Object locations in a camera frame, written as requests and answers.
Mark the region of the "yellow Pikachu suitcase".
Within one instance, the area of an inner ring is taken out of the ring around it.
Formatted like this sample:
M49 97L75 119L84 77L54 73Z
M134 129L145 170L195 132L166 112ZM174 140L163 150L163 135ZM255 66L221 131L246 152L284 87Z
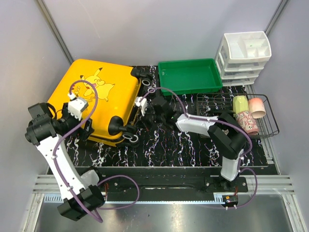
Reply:
M152 84L152 75L137 68L88 59L69 67L48 100L57 110L72 92L88 102L82 117L92 113L89 140L110 146L137 147L135 100Z

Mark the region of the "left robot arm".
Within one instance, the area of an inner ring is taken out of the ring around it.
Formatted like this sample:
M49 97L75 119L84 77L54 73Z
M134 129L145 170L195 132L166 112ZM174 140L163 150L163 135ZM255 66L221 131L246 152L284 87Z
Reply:
M92 120L82 120L87 101L75 98L62 107L62 117L56 118L55 108L49 103L37 103L28 108L32 117L25 138L36 146L47 161L60 190L63 203L58 206L61 216L78 221L90 215L99 223L103 219L97 208L105 202L101 189L104 179L95 168L79 175L69 158L65 138L77 133L87 137L92 132Z

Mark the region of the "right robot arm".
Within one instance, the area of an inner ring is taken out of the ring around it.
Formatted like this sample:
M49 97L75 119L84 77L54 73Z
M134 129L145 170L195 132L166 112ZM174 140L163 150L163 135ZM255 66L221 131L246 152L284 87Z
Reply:
M186 111L174 111L163 97L154 98L150 104L145 97L139 97L135 105L141 108L144 124L161 123L178 132L191 132L211 138L222 156L222 168L214 189L233 191L239 177L239 160L249 138L247 133L228 113L219 116L195 116Z

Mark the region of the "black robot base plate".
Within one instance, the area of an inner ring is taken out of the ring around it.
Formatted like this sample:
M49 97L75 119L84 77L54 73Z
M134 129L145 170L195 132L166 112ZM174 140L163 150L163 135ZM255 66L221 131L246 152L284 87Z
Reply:
M107 202L138 203L214 203L215 194L247 193L245 177L224 180L220 168L210 167L98 167Z

